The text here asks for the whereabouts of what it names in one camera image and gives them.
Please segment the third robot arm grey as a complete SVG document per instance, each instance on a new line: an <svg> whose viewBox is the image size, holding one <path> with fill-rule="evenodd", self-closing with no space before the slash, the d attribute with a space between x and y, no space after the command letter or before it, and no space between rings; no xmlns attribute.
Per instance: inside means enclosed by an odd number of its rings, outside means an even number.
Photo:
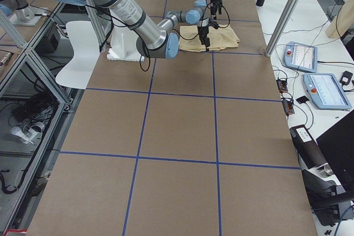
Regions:
<svg viewBox="0 0 354 236"><path fill-rule="evenodd" d="M41 17L41 11L30 6L27 0L1 0L1 12L17 26L33 27Z"/></svg>

